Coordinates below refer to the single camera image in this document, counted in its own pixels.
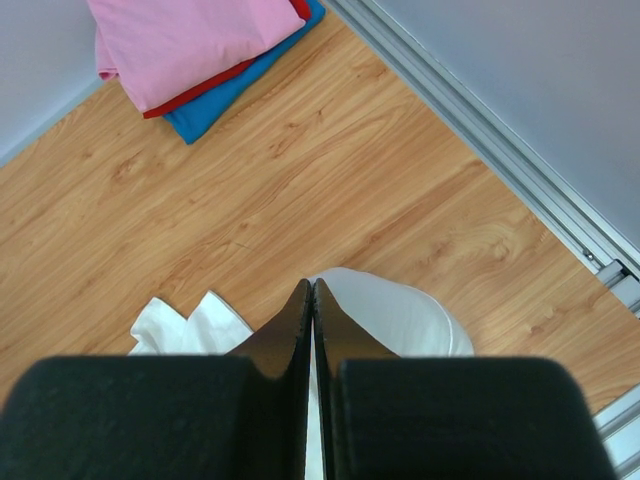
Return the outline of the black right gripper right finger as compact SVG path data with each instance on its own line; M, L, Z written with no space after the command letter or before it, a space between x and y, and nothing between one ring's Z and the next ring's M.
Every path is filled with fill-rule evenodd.
M327 283L313 325L328 479L612 479L583 393L542 357L402 358Z

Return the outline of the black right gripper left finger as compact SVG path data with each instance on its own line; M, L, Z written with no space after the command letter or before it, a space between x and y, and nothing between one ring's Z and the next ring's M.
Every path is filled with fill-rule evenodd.
M5 479L300 479L312 288L225 355L58 356L1 412Z

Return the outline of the white t-shirt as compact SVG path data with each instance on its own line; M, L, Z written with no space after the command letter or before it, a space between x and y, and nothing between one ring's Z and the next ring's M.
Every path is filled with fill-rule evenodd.
M376 340L401 357L456 357L474 354L466 331L439 302L410 286L375 275L334 268L311 280L327 283L339 306ZM224 354L253 331L235 310L210 291L189 318L153 298L131 335L133 355Z

